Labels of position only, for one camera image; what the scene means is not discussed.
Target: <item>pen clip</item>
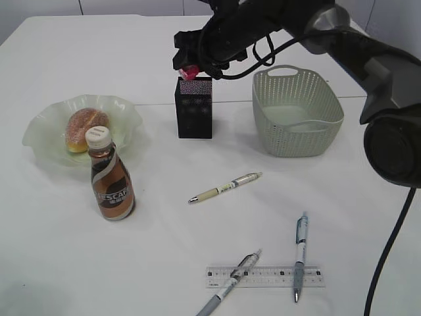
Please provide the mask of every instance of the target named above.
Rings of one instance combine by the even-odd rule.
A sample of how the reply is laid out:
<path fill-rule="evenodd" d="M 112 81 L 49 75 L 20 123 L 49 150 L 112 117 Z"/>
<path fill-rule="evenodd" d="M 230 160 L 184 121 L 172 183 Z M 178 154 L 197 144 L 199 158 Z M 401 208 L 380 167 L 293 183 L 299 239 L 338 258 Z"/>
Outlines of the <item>pen clip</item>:
<path fill-rule="evenodd" d="M 295 243 L 296 244 L 298 244 L 299 242 L 300 242 L 300 239 L 299 239 L 299 236 L 298 236 L 298 230 L 299 230 L 299 228 L 300 228 L 300 226 L 301 226 L 301 220 L 302 220 L 303 218 L 301 217 L 298 221 L 297 221 L 297 230 L 295 231 Z"/>

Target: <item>bottle label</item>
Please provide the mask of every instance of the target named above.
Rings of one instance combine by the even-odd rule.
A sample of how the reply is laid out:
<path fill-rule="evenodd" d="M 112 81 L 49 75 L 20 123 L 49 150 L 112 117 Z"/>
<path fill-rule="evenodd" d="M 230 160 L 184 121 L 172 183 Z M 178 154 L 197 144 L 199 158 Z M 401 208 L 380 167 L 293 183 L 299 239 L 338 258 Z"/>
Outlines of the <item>bottle label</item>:
<path fill-rule="evenodd" d="M 92 187 L 106 219 L 123 219 L 134 207 L 132 182 L 126 167 L 114 152 L 102 168 L 93 166 Z"/>
<path fill-rule="evenodd" d="M 130 194 L 130 188 L 125 187 L 122 190 L 111 194 L 97 193 L 97 201 L 102 207 L 114 207 L 120 205 L 128 196 L 130 196 Z"/>
<path fill-rule="evenodd" d="M 230 183 L 225 184 L 224 186 L 220 186 L 216 189 L 218 190 L 218 193 L 221 194 L 221 193 L 224 193 L 225 191 L 234 189 L 235 187 L 236 187 L 235 183 L 230 182 Z"/>

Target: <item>table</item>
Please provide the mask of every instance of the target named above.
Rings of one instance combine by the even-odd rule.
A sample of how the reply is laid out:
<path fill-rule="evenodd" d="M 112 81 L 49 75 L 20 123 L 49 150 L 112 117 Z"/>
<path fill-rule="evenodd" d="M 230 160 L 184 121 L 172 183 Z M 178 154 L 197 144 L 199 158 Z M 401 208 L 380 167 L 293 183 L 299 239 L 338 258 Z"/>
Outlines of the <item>table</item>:
<path fill-rule="evenodd" d="M 43 16 L 25 22 L 0 46 L 0 86 L 5 102 L 47 106 L 80 94 L 118 95 L 135 104 L 173 103 L 178 73 L 172 69 L 174 34 L 202 28 L 208 16 Z M 291 37 L 273 35 L 274 44 Z M 259 53 L 268 52 L 264 41 Z M 255 60 L 233 63 L 230 74 Z M 300 45 L 279 54 L 277 64 L 317 71 L 341 97 L 365 92 L 327 55 Z M 214 101 L 250 101 L 251 78 L 214 83 Z"/>
<path fill-rule="evenodd" d="M 77 72 L 63 75 L 66 85 L 57 89 L 57 70 L 37 64 L 43 58 L 38 55 L 18 64 L 9 51 L 18 43 L 25 44 L 25 53 L 16 52 L 22 58 L 37 39 L 19 28 L 0 47 L 0 315 L 195 315 L 215 293 L 204 287 L 207 265 L 234 265 L 257 248 L 263 249 L 259 265 L 292 265 L 295 222 L 303 211 L 310 217 L 308 264 L 321 266 L 327 287 L 305 289 L 299 305 L 285 288 L 239 288 L 213 315 L 362 315 L 374 267 L 407 192 L 382 180 L 366 161 L 364 127 L 358 125 L 363 97 L 340 98 L 345 120 L 337 138 L 325 154 L 302 159 L 264 152 L 249 101 L 214 104 L 212 140 L 179 140 L 174 104 L 140 105 L 144 123 L 133 151 L 123 156 L 137 209 L 110 223 L 99 215 L 88 168 L 47 166 L 21 145 L 29 120 L 45 102 L 87 91 Z M 25 71 L 18 80 L 16 73 Z M 94 85 L 102 93 L 111 87 L 101 82 L 87 85 L 91 93 L 98 92 Z M 138 93 L 126 89 L 127 95 Z M 253 171 L 263 177 L 203 203 L 186 203 Z M 421 309 L 420 205 L 417 194 L 385 265 L 372 315 L 417 315 Z"/>

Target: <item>coffee bottle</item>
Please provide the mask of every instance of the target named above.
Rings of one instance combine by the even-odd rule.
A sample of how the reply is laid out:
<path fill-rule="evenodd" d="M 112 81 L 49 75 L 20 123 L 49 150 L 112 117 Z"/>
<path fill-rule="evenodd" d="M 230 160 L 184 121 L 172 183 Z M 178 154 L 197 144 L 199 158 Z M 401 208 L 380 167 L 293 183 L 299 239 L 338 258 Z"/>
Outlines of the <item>coffee bottle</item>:
<path fill-rule="evenodd" d="M 86 132 L 92 160 L 91 183 L 104 218 L 119 221 L 127 217 L 136 204 L 129 172 L 120 160 L 111 133 L 104 126 Z"/>

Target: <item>glass plate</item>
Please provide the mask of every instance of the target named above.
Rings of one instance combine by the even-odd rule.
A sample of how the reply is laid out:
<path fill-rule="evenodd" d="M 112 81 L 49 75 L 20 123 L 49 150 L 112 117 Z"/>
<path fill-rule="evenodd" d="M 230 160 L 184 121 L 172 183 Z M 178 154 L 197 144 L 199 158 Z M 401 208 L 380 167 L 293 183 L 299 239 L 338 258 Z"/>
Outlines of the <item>glass plate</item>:
<path fill-rule="evenodd" d="M 99 109 L 108 115 L 112 139 L 118 152 L 124 152 L 142 119 L 132 103 L 111 95 L 79 95 L 46 107 L 29 123 L 22 144 L 32 147 L 37 159 L 68 167 L 89 165 L 87 152 L 71 153 L 65 143 L 69 118 L 85 107 Z"/>

